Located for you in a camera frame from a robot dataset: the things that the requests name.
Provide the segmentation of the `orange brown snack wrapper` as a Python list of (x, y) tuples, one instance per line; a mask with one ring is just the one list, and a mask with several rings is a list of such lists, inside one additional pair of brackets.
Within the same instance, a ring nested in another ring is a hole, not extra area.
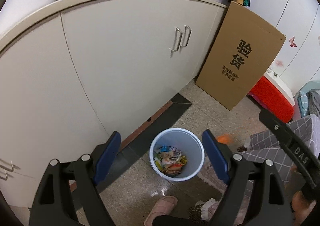
[(222, 144), (231, 145), (233, 143), (233, 138), (230, 134), (223, 134), (218, 136), (217, 141)]

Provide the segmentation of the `light blue trash bin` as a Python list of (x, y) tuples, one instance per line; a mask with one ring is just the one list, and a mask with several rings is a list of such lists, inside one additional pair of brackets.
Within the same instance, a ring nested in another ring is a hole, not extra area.
[(157, 175), (172, 182), (183, 182), (200, 171), (204, 164), (204, 148), (190, 131), (170, 128), (152, 141), (149, 160)]

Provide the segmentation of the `grey checked bed sheet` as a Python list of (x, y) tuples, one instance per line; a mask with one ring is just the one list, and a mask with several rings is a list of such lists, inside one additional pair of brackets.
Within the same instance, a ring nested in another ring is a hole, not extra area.
[[(319, 117), (314, 114), (292, 121), (287, 126), (306, 144), (306, 146), (319, 156)], [(279, 175), (286, 184), (291, 177), (293, 161), (282, 150), (275, 135), (267, 130), (251, 136), (247, 151), (241, 153), (248, 161), (262, 163), (265, 159), (274, 161)]]

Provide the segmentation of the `grey folded blanket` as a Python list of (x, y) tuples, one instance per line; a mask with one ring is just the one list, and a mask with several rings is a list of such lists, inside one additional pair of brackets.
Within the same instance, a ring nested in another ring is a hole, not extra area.
[(307, 93), (299, 91), (295, 96), (300, 117), (315, 115), (319, 118), (319, 90), (312, 89)]

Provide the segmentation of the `red storage box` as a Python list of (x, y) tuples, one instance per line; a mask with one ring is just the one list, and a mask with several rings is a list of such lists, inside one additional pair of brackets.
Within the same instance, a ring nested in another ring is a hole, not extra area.
[(282, 122), (288, 123), (292, 119), (295, 105), (293, 98), (288, 97), (269, 73), (263, 74), (248, 95)]

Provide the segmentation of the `pink slipper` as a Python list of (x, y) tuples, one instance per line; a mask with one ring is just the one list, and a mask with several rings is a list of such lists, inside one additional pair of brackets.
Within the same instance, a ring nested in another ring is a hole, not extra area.
[(144, 225), (152, 225), (153, 220), (158, 216), (170, 215), (177, 203), (178, 199), (174, 196), (164, 196), (160, 198), (145, 219)]

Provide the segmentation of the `brown cardboard box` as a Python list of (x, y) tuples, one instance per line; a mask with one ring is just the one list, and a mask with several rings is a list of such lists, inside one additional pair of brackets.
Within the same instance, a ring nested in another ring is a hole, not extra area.
[(273, 25), (232, 2), (196, 85), (232, 110), (264, 75), (285, 40)]

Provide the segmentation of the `white low cabinet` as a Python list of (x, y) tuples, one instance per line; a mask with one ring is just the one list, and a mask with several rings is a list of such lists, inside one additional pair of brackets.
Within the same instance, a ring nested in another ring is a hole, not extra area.
[[(197, 75), (226, 10), (213, 0), (58, 0), (9, 30), (1, 38), (7, 203), (30, 207), (50, 160), (76, 160), (153, 116)], [(185, 25), (189, 43), (171, 53), (175, 27), (184, 36)]]

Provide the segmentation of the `pink butterfly wall sticker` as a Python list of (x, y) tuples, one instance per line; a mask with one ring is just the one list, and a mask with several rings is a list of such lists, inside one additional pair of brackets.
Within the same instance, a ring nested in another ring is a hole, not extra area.
[(290, 43), (290, 47), (297, 47), (297, 45), (295, 44), (295, 37), (293, 36), (292, 38), (289, 39), (289, 43)]

